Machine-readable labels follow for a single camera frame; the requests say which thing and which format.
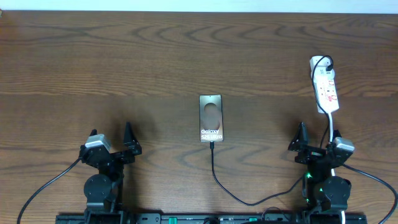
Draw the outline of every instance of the wooden table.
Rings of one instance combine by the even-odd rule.
[[[91,129],[123,150],[130,121],[143,155],[127,166],[131,210],[262,212],[305,205],[300,187],[256,207],[223,192],[199,141],[198,96],[223,95],[220,181],[247,202],[285,191],[305,170],[288,152],[304,121],[311,143],[326,128],[309,59],[332,55],[335,128],[356,152],[347,164],[398,188],[398,16],[169,12],[4,12],[0,19],[0,220],[78,156]],[[23,223],[81,213],[96,169],[78,164],[28,206]],[[349,212],[381,220],[392,194],[338,168],[353,184]],[[388,223],[397,223],[395,214]]]

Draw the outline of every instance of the smartphone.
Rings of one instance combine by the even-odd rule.
[[[224,141],[221,95],[200,95],[200,141]]]

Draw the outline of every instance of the power strip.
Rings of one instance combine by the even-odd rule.
[[[311,66],[311,78],[313,73],[313,68],[317,64],[317,62],[322,58],[322,56],[314,56],[310,60]],[[328,57],[323,58],[317,67],[315,68],[314,73],[314,85],[315,85],[315,93],[318,98],[319,105],[325,110],[326,113],[332,113],[338,110],[338,100],[337,100],[337,92],[335,86],[335,70],[332,69],[327,71],[326,68],[331,64],[331,61]],[[323,113],[321,108],[318,106],[318,112]]]

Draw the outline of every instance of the cable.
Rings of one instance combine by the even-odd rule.
[[[330,118],[329,118],[328,113],[326,113],[326,111],[325,111],[325,110],[321,107],[321,105],[319,104],[318,97],[317,97],[317,92],[315,91],[315,84],[314,84],[314,82],[313,82],[313,79],[314,79],[314,76],[315,76],[315,69],[316,69],[316,67],[318,66],[319,62],[321,62],[322,59],[324,59],[325,57],[328,57],[328,58],[330,59],[330,62],[331,62],[331,64],[330,64],[326,69],[327,69],[327,70],[328,70],[328,69],[331,70],[331,69],[333,68],[333,65],[335,64],[335,63],[333,62],[333,59],[331,58],[331,56],[325,55],[325,56],[323,56],[323,57],[314,65],[313,71],[312,71],[312,77],[311,77],[312,88],[313,88],[313,92],[314,92],[314,94],[315,94],[315,101],[317,102],[318,107],[324,112],[324,114],[326,115],[326,118],[328,119],[328,126],[326,127],[326,130],[325,130],[325,132],[323,133],[322,140],[321,140],[321,144],[320,144],[320,148],[322,148],[323,140],[324,140],[324,138],[325,138],[325,136],[326,136],[326,133],[328,132],[328,129],[329,129],[329,126],[330,126]]]
[[[341,211],[341,224],[346,224],[346,213]]]
[[[206,223],[210,224],[211,221],[213,221],[213,223],[220,223],[220,221],[217,218],[210,217],[210,218],[206,218],[205,221],[203,222],[203,224],[206,224]]]
[[[232,198],[234,198],[235,200],[239,201],[240,203],[242,203],[242,204],[244,204],[244,205],[246,205],[246,206],[256,206],[256,205],[261,204],[262,202],[265,202],[265,201],[268,200],[268,199],[271,199],[271,198],[274,198],[274,197],[278,197],[278,196],[280,196],[280,195],[284,195],[284,194],[290,193],[290,192],[294,189],[294,187],[303,179],[303,176],[301,176],[301,177],[293,184],[293,186],[292,186],[290,189],[288,189],[287,191],[285,191],[285,192],[281,192],[281,193],[277,193],[277,194],[268,196],[268,197],[266,197],[266,198],[264,198],[264,199],[262,199],[262,200],[260,200],[260,201],[258,201],[258,202],[256,202],[256,203],[246,203],[246,202],[242,201],[241,199],[237,198],[237,197],[236,197],[235,195],[233,195],[231,192],[229,192],[229,191],[218,181],[217,176],[216,176],[216,173],[214,172],[214,142],[210,142],[210,150],[211,150],[211,171],[213,172],[214,180],[216,181],[216,183],[217,183],[227,194],[229,194],[229,196],[231,196]]]
[[[69,172],[79,161],[81,158],[77,159],[72,165],[70,165],[70,167],[68,167],[65,171],[63,171],[61,174],[59,174],[58,176],[54,177],[52,180],[48,181],[45,185],[43,185],[41,188],[39,188],[38,190],[36,190],[36,192],[30,197],[30,199],[28,199],[28,201],[25,203],[25,205],[23,206],[23,208],[21,209],[21,211],[19,212],[18,215],[18,219],[17,219],[17,224],[21,223],[21,218],[22,215],[24,214],[24,211],[26,209],[26,207],[29,205],[29,203],[33,200],[33,198],[36,197],[36,195],[38,195],[44,188],[46,188],[48,185],[52,184],[54,181],[58,180],[60,177],[62,177],[63,175],[65,175],[67,172]]]
[[[329,142],[333,141],[333,118],[331,117],[331,113],[328,113],[329,117]]]
[[[269,208],[267,208],[267,209],[262,213],[262,215],[261,215],[261,220],[264,220],[264,221],[265,221],[265,219],[266,219],[265,214],[268,212],[268,210],[270,210],[270,209],[272,209],[272,208],[278,209],[278,210],[281,212],[281,214],[286,218],[286,220],[290,222],[290,219],[288,219],[287,216],[285,215],[285,213],[284,213],[280,208],[278,208],[278,207],[269,207]]]
[[[387,221],[387,219],[389,219],[391,217],[391,215],[394,213],[394,210],[397,208],[398,195],[397,195],[396,190],[391,185],[389,185],[387,182],[385,182],[384,180],[379,179],[379,178],[377,178],[377,177],[375,177],[375,176],[373,176],[371,174],[363,172],[363,171],[361,171],[359,169],[355,169],[354,167],[350,167],[349,165],[346,165],[346,164],[343,164],[343,167],[345,167],[345,168],[347,168],[349,170],[355,171],[355,172],[357,172],[359,174],[365,175],[366,177],[372,178],[373,180],[385,185],[386,187],[388,187],[392,191],[392,193],[394,194],[394,197],[395,197],[394,204],[392,205],[392,208],[390,209],[390,212],[379,222],[379,224],[383,224],[385,221]]]

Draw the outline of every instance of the black cable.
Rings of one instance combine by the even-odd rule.
[[[349,165],[346,165],[346,164],[343,164],[343,167],[345,167],[345,168],[347,168],[349,170],[355,171],[357,173],[360,173],[362,175],[365,175],[366,177],[372,178],[373,180],[375,180],[375,181],[377,181],[379,183],[382,183],[383,185],[385,185],[386,187],[388,187],[392,191],[392,193],[394,194],[394,197],[395,197],[394,204],[392,205],[392,208],[390,209],[390,212],[379,222],[379,224],[383,224],[385,221],[387,221],[387,219],[389,219],[391,217],[391,215],[394,213],[394,210],[397,208],[398,195],[397,195],[396,190],[391,185],[389,185],[387,182],[385,182],[384,180],[379,179],[379,178],[377,178],[377,177],[375,177],[375,176],[373,176],[371,174],[363,172],[363,171],[361,171],[359,169],[355,169],[354,167],[350,167]]]
[[[78,162],[80,161],[80,158],[77,159],[72,165],[70,165],[70,167],[68,167],[65,171],[63,171],[61,174],[59,174],[58,176],[54,177],[52,180],[48,181],[45,185],[43,185],[41,188],[39,188],[38,190],[36,190],[36,192],[30,197],[30,199],[28,199],[28,201],[25,203],[25,205],[23,206],[23,208],[21,209],[21,211],[19,212],[18,215],[18,219],[17,219],[17,224],[21,223],[21,218],[22,215],[24,214],[24,211],[26,209],[26,207],[30,204],[30,202],[33,200],[33,198],[36,197],[36,195],[38,195],[44,188],[46,188],[48,185],[52,184],[54,181],[58,180],[60,177],[62,177],[63,175],[65,175],[67,172],[69,172]]]
[[[235,200],[239,201],[240,203],[242,203],[242,204],[244,204],[244,205],[246,205],[246,206],[256,206],[256,205],[261,204],[262,202],[265,202],[265,201],[268,200],[268,199],[271,199],[271,198],[274,198],[274,197],[278,197],[278,196],[280,196],[280,195],[284,195],[284,194],[290,193],[290,192],[293,190],[293,188],[303,179],[303,176],[301,176],[301,177],[293,184],[293,186],[292,186],[290,189],[288,189],[287,191],[285,191],[285,192],[281,192],[281,193],[277,193],[277,194],[268,196],[268,197],[266,197],[266,198],[264,198],[264,199],[262,199],[262,200],[260,200],[260,201],[258,201],[258,202],[256,202],[256,203],[246,203],[246,202],[242,201],[241,199],[237,198],[237,197],[236,197],[235,195],[233,195],[231,192],[229,192],[229,191],[218,181],[217,176],[216,176],[216,174],[215,174],[215,172],[214,172],[214,142],[210,142],[210,150],[211,150],[211,171],[213,172],[214,180],[216,181],[216,183],[217,183],[227,194],[229,194],[229,196],[231,196],[232,198],[234,198]]]
[[[211,223],[211,221],[213,221],[213,223],[218,223],[218,224],[220,224],[220,221],[219,221],[217,218],[212,218],[212,217],[206,218],[205,221],[203,222],[203,224]]]
[[[320,145],[319,145],[319,148],[322,148],[323,140],[325,139],[325,136],[326,136],[326,133],[328,132],[328,130],[329,130],[329,121],[328,121],[328,126],[326,126],[325,132],[323,132],[323,136],[322,136],[322,139],[321,139],[321,143],[320,143]]]
[[[335,64],[335,63],[333,62],[333,59],[331,58],[331,56],[325,55],[325,56],[323,56],[323,57],[314,65],[313,70],[312,70],[312,77],[311,77],[312,88],[313,88],[313,92],[314,92],[314,94],[315,94],[315,101],[317,102],[318,107],[324,112],[324,114],[326,115],[326,118],[328,119],[328,126],[326,127],[326,130],[325,130],[325,132],[323,133],[322,140],[321,140],[321,144],[320,144],[320,148],[322,148],[323,140],[324,140],[324,138],[325,138],[325,136],[326,136],[326,133],[327,133],[328,130],[329,130],[330,119],[329,119],[328,113],[326,113],[326,111],[325,111],[325,110],[321,107],[321,105],[319,104],[318,97],[317,97],[317,92],[315,91],[315,84],[314,84],[314,82],[313,82],[313,78],[314,78],[314,76],[315,76],[315,69],[316,69],[316,67],[318,66],[319,62],[321,62],[322,59],[324,59],[325,57],[328,57],[328,58],[330,59],[330,62],[331,62],[331,64],[327,66],[326,70],[328,70],[328,69],[331,70],[331,69],[333,68],[333,65]]]
[[[290,222],[290,219],[288,219],[287,216],[285,215],[285,213],[284,213],[280,208],[278,208],[278,207],[269,207],[269,208],[267,208],[267,209],[262,213],[262,215],[261,215],[261,220],[264,220],[264,221],[265,221],[265,219],[266,219],[265,214],[268,212],[268,210],[270,210],[270,209],[272,209],[272,208],[278,209],[278,210],[281,212],[281,214],[286,218],[286,220]]]

